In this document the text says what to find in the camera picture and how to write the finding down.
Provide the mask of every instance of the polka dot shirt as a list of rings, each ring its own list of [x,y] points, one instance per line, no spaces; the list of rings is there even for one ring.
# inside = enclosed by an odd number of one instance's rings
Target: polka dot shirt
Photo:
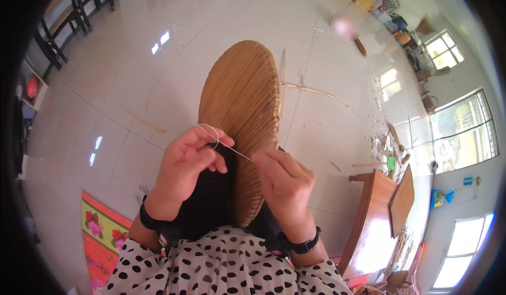
[[[294,269],[241,228],[213,229],[198,241],[180,240],[167,258],[127,239],[106,294],[338,294],[353,295],[331,260]]]

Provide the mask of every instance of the floral mat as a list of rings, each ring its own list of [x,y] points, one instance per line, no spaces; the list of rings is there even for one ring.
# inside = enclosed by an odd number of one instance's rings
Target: floral mat
[[[81,199],[82,240],[92,294],[100,295],[118,262],[119,250],[132,222],[99,203],[85,191]]]

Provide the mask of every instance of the wooden table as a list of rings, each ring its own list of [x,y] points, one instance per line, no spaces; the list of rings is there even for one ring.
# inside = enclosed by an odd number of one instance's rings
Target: wooden table
[[[338,265],[343,279],[385,268],[396,244],[396,239],[390,236],[389,217],[397,183],[376,169],[350,176],[350,181],[364,182],[364,189],[351,236]]]

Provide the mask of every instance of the window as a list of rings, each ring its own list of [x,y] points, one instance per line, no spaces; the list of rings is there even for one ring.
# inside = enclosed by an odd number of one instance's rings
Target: window
[[[483,89],[431,116],[436,173],[475,165],[499,155],[494,121]]]
[[[450,291],[463,277],[487,235],[494,214],[479,219],[456,221],[450,246],[432,291]]]
[[[432,39],[426,47],[438,70],[444,67],[454,67],[465,59],[462,49],[459,48],[447,30]]]
[[[401,90],[397,70],[394,68],[388,69],[379,78],[376,78],[376,81],[379,81],[383,102],[387,102],[392,95]]]

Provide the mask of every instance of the hand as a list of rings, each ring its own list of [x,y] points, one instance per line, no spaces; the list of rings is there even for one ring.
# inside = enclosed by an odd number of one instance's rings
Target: hand
[[[227,172],[225,159],[211,147],[216,132],[206,126],[194,126],[173,140],[166,148],[156,178],[155,188],[149,193],[144,208],[156,220],[173,221],[183,201],[187,200],[197,184],[199,174],[209,168],[212,172]],[[231,147],[234,141],[223,130],[215,128],[221,142]]]
[[[262,194],[283,232],[292,243],[312,240],[316,235],[308,201],[315,177],[289,153],[264,148],[253,159],[262,182]]]

